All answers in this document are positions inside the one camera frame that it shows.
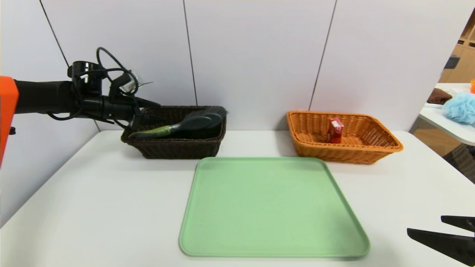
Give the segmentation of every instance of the green handle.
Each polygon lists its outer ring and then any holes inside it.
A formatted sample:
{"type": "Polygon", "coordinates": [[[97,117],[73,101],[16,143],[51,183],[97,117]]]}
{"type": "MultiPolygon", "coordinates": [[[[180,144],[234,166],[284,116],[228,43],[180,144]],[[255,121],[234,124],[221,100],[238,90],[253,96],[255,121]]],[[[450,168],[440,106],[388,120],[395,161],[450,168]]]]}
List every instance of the green handle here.
{"type": "Polygon", "coordinates": [[[171,125],[167,126],[162,126],[158,127],[155,129],[151,129],[148,131],[141,131],[141,132],[136,132],[131,135],[129,135],[129,138],[137,138],[137,139],[148,139],[148,138],[157,138],[157,137],[163,137],[171,134],[171,125]]]}

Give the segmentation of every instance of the table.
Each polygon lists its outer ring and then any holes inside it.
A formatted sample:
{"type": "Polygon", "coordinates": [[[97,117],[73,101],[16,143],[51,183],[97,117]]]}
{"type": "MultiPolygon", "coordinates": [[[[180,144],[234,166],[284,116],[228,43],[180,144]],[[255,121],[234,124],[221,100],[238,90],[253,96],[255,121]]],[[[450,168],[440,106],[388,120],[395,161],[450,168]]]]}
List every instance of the table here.
{"type": "MultiPolygon", "coordinates": [[[[440,221],[475,216],[475,185],[421,141],[394,132],[402,152],[374,165],[328,163],[364,227],[360,259],[196,258],[178,246],[197,160],[146,160],[96,135],[5,224],[5,267],[421,267],[464,266],[411,240],[406,228],[473,235],[440,221]]],[[[218,156],[295,156],[286,131],[228,131],[218,156]]]]}
{"type": "MultiPolygon", "coordinates": [[[[450,84],[450,83],[441,83],[437,84],[436,88],[440,89],[450,89],[457,88],[469,91],[471,84],[450,84]]],[[[439,128],[445,133],[449,134],[456,140],[468,144],[475,145],[475,127],[472,125],[463,125],[457,122],[454,122],[444,116],[442,109],[440,108],[431,108],[423,107],[419,113],[418,120],[423,119],[433,126],[439,128]]],[[[414,132],[419,124],[419,121],[416,120],[413,128],[410,132],[414,132]]]]}

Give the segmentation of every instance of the red box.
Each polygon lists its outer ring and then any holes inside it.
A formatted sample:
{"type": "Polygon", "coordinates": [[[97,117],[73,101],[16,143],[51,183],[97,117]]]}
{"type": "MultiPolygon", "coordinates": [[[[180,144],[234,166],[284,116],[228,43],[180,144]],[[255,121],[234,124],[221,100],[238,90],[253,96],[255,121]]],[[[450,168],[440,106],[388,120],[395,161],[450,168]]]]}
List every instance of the red box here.
{"type": "Polygon", "coordinates": [[[343,133],[343,123],[339,118],[329,119],[327,143],[341,143],[343,133]]]}

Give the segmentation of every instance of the hair brush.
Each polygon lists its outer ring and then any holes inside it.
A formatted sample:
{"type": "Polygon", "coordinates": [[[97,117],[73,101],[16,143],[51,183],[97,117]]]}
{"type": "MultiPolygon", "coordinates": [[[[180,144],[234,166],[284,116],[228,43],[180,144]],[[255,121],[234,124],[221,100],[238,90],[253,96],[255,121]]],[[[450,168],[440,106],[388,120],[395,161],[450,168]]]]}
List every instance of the hair brush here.
{"type": "Polygon", "coordinates": [[[135,132],[129,138],[149,139],[167,136],[179,131],[194,131],[218,126],[228,112],[221,106],[213,106],[205,110],[195,111],[173,125],[161,126],[155,129],[135,132]]]}

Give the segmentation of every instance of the dark brown wicker basket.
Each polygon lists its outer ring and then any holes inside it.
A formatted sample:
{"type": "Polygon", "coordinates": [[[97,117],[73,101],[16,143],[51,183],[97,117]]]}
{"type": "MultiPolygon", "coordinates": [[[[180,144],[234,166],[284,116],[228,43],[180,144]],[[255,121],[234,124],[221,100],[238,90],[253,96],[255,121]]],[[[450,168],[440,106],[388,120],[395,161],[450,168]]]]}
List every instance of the dark brown wicker basket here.
{"type": "MultiPolygon", "coordinates": [[[[158,109],[144,109],[144,114],[161,118],[163,122],[140,125],[137,131],[179,123],[187,114],[206,108],[207,106],[162,106],[158,109]]],[[[181,131],[158,139],[128,138],[131,133],[130,130],[124,130],[122,142],[138,149],[147,159],[202,159],[214,157],[218,153],[226,133],[226,118],[219,126],[211,129],[181,131]]]]}

